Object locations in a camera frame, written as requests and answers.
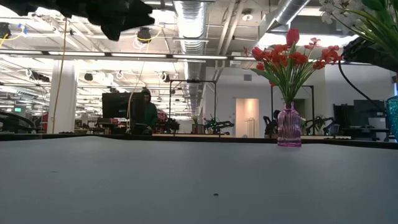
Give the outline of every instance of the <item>pink glass vase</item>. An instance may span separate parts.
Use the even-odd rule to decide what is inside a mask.
[[[293,103],[285,103],[278,115],[278,146],[301,146],[301,120]]]

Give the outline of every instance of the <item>black frame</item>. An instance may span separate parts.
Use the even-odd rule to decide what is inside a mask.
[[[214,117],[216,117],[216,109],[217,109],[217,81],[211,80],[170,80],[170,89],[169,89],[169,117],[171,118],[172,112],[172,83],[173,82],[192,82],[192,83],[213,83],[214,84]]]
[[[315,99],[314,99],[314,91],[313,91],[313,85],[302,85],[302,87],[309,87],[311,88],[311,100],[312,100],[312,120],[315,120]],[[274,119],[273,114],[274,114],[274,87],[271,85],[271,116],[272,119]],[[315,135],[315,125],[312,126],[312,135]]]

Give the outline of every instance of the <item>cable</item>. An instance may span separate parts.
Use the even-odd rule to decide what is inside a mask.
[[[54,112],[53,112],[53,115],[52,115],[52,134],[54,134],[55,113],[57,112],[58,97],[59,97],[59,93],[60,93],[62,72],[63,72],[63,60],[65,59],[65,50],[66,50],[66,47],[67,47],[67,25],[68,25],[68,21],[67,21],[67,18],[65,18],[65,27],[63,28],[63,30],[64,30],[64,32],[63,32],[63,50],[62,50],[62,59],[61,59],[60,79],[58,81],[57,95],[55,97]]]
[[[142,40],[142,41],[150,41],[150,40],[153,40],[153,39],[155,39],[156,37],[159,36],[160,32],[162,32],[162,29],[163,29],[163,28],[161,28],[160,31],[159,31],[159,32],[156,34],[156,36],[154,36],[154,37],[151,37],[151,38],[149,38],[149,39],[141,39],[141,38],[137,37],[137,39]]]
[[[130,107],[131,107],[131,98],[132,98],[132,94],[134,93],[134,91],[136,90],[136,88],[137,88],[137,85],[138,85],[138,83],[139,83],[139,80],[141,79],[141,75],[142,75],[142,71],[144,70],[144,65],[145,65],[145,61],[144,61],[144,63],[142,64],[142,67],[141,67],[141,72],[140,72],[140,74],[139,74],[139,77],[138,77],[138,79],[137,79],[137,82],[136,82],[136,85],[135,85],[135,87],[132,89],[132,91],[131,91],[131,94],[130,94],[130,97],[129,97],[129,103],[128,103],[128,105],[127,105],[127,121],[126,121],[126,128],[127,129],[130,129],[131,130],[131,122],[129,122],[129,118],[130,118]]]
[[[379,105],[377,105],[375,102],[373,102],[372,99],[370,99],[368,96],[366,96],[361,90],[359,90],[358,88],[356,88],[354,86],[354,84],[352,84],[347,76],[344,74],[343,69],[341,68],[341,60],[338,61],[338,70],[340,70],[341,75],[343,76],[343,78],[348,82],[348,84],[354,88],[354,90],[356,90],[359,94],[363,95],[363,97],[365,97],[367,100],[369,100],[369,102],[371,102],[373,104],[374,107],[376,107],[379,111],[383,111],[383,113],[386,113],[385,109],[382,109]]]
[[[6,34],[3,39],[1,39],[2,41],[0,43],[0,48],[1,48],[2,44],[4,43],[4,41],[6,40],[7,37],[8,37],[8,34]]]

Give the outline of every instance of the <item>person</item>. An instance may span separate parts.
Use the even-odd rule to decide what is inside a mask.
[[[155,128],[157,123],[157,108],[155,104],[150,102],[151,95],[148,89],[143,89],[141,93],[144,94],[145,111],[144,111],[144,124],[147,125],[147,129],[151,131]]]

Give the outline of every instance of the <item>vase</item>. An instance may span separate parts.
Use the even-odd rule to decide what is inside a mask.
[[[398,96],[387,100],[387,115],[391,133],[398,141]]]
[[[278,146],[301,146],[301,119],[293,103],[285,103],[278,115]]]

